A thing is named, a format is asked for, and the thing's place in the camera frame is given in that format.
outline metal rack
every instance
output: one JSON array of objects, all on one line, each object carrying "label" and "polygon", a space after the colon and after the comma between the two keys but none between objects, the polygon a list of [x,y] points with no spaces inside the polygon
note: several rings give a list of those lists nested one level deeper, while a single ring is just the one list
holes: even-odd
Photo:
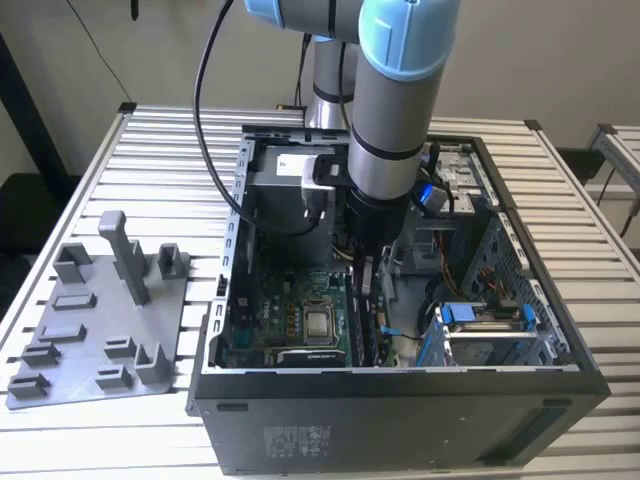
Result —
[{"label": "metal rack", "polygon": [[[540,283],[530,278],[528,262],[525,267],[521,256],[524,257],[524,253],[509,220],[504,213],[499,213],[489,223],[461,288],[469,293],[473,280],[482,268],[489,267],[496,271],[515,294],[518,303],[533,306],[543,331],[540,334],[542,341],[536,344],[536,348],[531,348],[526,353],[514,352],[507,364],[552,365],[553,360],[558,357],[558,352],[570,350],[569,345]],[[538,357],[542,351],[545,362],[541,362]]]},{"label": "metal rack", "polygon": [[640,127],[600,124],[591,148],[600,150],[636,196],[640,196]]},{"label": "metal rack", "polygon": [[[205,111],[205,134],[223,181],[231,186],[243,123],[300,122],[299,112]],[[434,119],[431,131],[483,138],[613,395],[523,470],[425,476],[637,478],[640,266],[542,131],[524,122],[469,119]],[[90,254],[107,253],[108,243],[94,233],[107,209],[125,211],[129,235],[143,249],[175,242],[194,257],[173,393],[9,412],[4,404],[18,366],[14,359],[29,343],[44,310],[40,302],[53,287],[51,261],[58,246],[81,241]],[[198,327],[215,296],[227,214],[200,158],[190,110],[138,106],[117,116],[0,323],[0,473],[45,471],[57,473],[55,478],[119,480],[220,475],[200,419],[188,417],[184,407]],[[393,473],[395,478],[417,476]]]}]

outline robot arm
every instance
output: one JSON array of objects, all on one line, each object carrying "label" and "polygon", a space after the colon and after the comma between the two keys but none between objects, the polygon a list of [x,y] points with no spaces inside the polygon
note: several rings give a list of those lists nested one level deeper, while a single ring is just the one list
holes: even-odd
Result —
[{"label": "robot arm", "polygon": [[367,295],[416,181],[459,0],[245,0],[273,25],[360,44],[348,170],[356,291]]}]

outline metal table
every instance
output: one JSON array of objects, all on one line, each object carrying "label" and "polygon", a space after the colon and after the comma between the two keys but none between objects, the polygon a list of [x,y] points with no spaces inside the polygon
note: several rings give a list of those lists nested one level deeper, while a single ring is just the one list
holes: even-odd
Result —
[{"label": "metal table", "polygon": [[591,148],[600,150],[636,196],[640,196],[640,127],[600,124]]},{"label": "metal table", "polygon": [[[204,112],[210,151],[227,184],[232,181],[243,123],[300,122],[298,112]],[[613,396],[523,470],[357,477],[637,479],[640,266],[542,131],[530,130],[524,122],[443,118],[434,119],[431,130],[483,138]],[[0,473],[65,480],[221,476],[199,419],[184,413],[197,330],[206,302],[215,293],[228,212],[200,157],[188,109],[138,106],[113,122],[0,324]],[[90,254],[108,253],[107,242],[96,235],[105,209],[126,212],[127,231],[145,251],[176,242],[194,257],[173,391],[9,412],[4,405],[7,383],[18,369],[15,360],[29,343],[44,309],[42,303],[54,285],[50,263],[57,246],[73,238]]]}]

